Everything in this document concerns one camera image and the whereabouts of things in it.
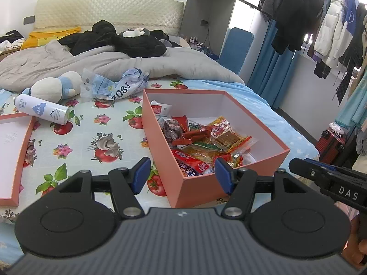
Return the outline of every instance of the stuffed animal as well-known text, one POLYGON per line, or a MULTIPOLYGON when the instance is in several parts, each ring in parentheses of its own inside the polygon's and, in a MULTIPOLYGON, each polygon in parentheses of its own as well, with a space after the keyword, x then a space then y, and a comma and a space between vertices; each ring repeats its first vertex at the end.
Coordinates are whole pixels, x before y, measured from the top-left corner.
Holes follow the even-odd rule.
POLYGON ((150 35, 149 30, 145 28, 136 28, 133 31, 125 31, 123 34, 123 37, 138 37, 142 35, 145 35, 145 36, 150 35))
POLYGON ((75 71, 69 71, 58 78, 48 77, 36 82, 32 88, 27 88, 23 94, 58 103, 80 94, 81 76, 75 71))

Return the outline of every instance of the human hand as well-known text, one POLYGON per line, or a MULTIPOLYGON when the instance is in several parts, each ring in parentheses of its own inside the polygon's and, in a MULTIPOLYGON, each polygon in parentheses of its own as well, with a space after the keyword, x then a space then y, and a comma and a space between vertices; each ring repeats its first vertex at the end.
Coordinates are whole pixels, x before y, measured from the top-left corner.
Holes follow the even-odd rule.
POLYGON ((359 242, 359 215, 352 219, 350 236, 347 247, 342 252, 342 257, 357 269, 361 269, 364 265, 361 263, 364 256, 367 254, 367 239, 359 242))

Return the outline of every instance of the suitcase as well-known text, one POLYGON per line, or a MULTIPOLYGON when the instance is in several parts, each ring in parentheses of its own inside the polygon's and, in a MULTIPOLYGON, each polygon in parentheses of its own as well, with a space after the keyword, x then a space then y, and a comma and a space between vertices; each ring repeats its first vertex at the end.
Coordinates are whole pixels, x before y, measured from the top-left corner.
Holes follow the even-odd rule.
POLYGON ((344 150, 347 135, 341 136, 330 127, 326 129, 316 144, 320 153, 320 162, 331 164, 334 159, 344 150))

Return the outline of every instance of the white puffer jacket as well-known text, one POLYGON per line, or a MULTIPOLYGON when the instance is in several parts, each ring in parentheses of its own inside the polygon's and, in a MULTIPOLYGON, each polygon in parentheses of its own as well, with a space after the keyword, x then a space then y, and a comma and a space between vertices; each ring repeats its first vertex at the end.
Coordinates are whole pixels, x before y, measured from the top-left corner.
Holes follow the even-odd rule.
POLYGON ((338 65, 338 59, 344 54, 353 36, 343 26, 344 8, 348 0, 331 0, 330 8, 322 22, 314 49, 321 54, 322 61, 330 68, 338 65))

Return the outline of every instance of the quilted headboard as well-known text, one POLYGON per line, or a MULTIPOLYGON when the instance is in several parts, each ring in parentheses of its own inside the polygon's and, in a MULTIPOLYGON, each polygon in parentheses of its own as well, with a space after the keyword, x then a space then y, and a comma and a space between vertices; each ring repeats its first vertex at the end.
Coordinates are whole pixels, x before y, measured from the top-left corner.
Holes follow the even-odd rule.
POLYGON ((80 26, 86 31, 106 20, 117 33, 145 27, 177 35, 183 12, 184 3, 174 0, 38 0, 34 30, 80 26))

